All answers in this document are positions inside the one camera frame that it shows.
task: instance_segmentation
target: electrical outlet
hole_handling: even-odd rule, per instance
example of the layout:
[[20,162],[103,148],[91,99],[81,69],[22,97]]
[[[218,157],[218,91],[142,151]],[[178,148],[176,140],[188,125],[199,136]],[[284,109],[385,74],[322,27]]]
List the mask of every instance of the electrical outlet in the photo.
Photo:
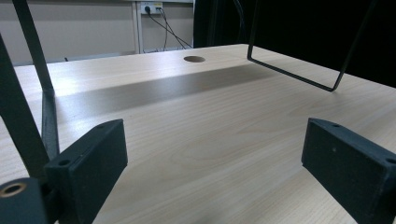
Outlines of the electrical outlet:
[[159,8],[163,8],[162,2],[142,2],[140,5],[140,12],[142,14],[148,14],[146,12],[146,7],[149,7],[150,14],[161,14]]

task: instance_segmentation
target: light wood grain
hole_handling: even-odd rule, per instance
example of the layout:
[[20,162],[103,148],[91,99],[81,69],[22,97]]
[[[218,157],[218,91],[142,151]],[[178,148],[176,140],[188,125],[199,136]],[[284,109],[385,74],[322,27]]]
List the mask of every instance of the light wood grain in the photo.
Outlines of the light wood grain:
[[[238,45],[49,65],[61,149],[124,120],[129,164],[95,223],[355,223],[302,167],[306,123],[333,121],[396,151],[396,90],[345,75],[330,93],[246,54]],[[329,83],[336,76],[254,54]],[[191,55],[206,61],[183,61]],[[35,71],[17,72],[39,124]],[[26,176],[3,126],[0,141],[0,181]]]

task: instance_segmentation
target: laminate desk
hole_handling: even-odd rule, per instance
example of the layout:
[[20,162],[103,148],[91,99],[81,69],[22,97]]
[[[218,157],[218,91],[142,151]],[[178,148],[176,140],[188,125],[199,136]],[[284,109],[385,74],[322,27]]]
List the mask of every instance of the laminate desk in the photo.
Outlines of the laminate desk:
[[[306,124],[326,119],[396,151],[396,90],[345,75],[326,92],[249,62],[247,51],[49,64],[61,150],[101,122],[124,120],[129,164],[94,223],[355,223],[302,166]],[[320,81],[337,75],[264,49],[254,54]],[[205,62],[183,60],[191,55]],[[16,71],[39,126],[35,69]],[[0,125],[4,183],[27,173]]]

